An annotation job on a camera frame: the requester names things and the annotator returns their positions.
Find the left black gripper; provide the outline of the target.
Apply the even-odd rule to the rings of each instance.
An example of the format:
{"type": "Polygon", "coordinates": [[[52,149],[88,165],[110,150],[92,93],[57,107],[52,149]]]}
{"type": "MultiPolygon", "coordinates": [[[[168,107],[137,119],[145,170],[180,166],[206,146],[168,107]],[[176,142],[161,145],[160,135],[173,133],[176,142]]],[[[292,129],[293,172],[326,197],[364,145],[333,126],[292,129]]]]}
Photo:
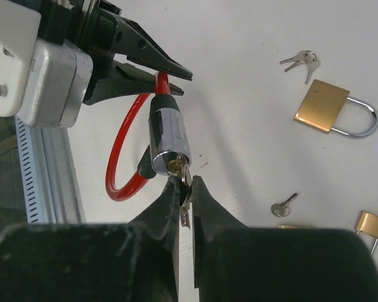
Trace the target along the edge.
{"type": "MultiPolygon", "coordinates": [[[[184,80],[193,73],[173,60],[136,22],[121,16],[110,1],[40,1],[39,38],[63,45],[71,42],[95,60],[122,54],[127,60],[184,80]]],[[[93,69],[83,103],[155,92],[156,77],[117,61],[93,69]]]]}

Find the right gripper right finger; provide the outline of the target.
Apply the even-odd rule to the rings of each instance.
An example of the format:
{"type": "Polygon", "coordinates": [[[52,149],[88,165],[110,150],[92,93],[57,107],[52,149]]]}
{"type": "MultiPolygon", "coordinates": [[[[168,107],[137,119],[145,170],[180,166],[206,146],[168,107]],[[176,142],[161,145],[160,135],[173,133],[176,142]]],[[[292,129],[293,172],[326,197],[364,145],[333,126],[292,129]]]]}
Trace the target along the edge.
{"type": "Polygon", "coordinates": [[[246,226],[200,176],[192,206],[200,301],[378,301],[378,270],[354,233],[246,226]]]}

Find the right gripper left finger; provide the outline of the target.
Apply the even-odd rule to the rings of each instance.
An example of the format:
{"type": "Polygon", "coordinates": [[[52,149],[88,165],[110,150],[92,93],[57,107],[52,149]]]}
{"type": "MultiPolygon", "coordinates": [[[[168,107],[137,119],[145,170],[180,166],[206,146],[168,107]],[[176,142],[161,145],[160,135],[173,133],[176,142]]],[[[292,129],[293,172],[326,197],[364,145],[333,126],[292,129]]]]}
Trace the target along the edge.
{"type": "Polygon", "coordinates": [[[0,301],[177,301],[180,183],[128,223],[0,232],[0,301]]]}

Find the thick red cable lock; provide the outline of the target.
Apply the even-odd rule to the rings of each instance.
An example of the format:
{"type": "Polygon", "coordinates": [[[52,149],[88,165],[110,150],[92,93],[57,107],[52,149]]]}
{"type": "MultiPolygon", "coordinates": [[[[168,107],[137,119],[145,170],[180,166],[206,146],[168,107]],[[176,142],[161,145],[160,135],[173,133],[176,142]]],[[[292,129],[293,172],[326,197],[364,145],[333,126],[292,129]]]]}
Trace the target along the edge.
{"type": "Polygon", "coordinates": [[[149,110],[149,148],[136,172],[121,188],[115,177],[120,152],[129,128],[149,94],[140,94],[130,107],[113,143],[105,173],[105,189],[114,201],[126,201],[140,191],[156,174],[176,176],[180,182],[181,225],[190,228],[189,199],[192,190],[190,164],[192,162],[183,115],[171,94],[168,75],[155,76],[154,97],[149,110]]]}

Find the small brass padlock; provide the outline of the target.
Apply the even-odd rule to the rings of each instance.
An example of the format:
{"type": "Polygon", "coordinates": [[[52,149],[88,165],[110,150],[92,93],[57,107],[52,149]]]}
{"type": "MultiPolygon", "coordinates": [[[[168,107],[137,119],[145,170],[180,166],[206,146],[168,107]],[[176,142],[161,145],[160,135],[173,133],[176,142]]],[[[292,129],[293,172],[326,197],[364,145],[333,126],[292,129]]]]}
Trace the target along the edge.
{"type": "Polygon", "coordinates": [[[378,245],[378,215],[362,210],[355,225],[357,235],[364,234],[373,238],[370,255],[373,256],[378,245]]]}

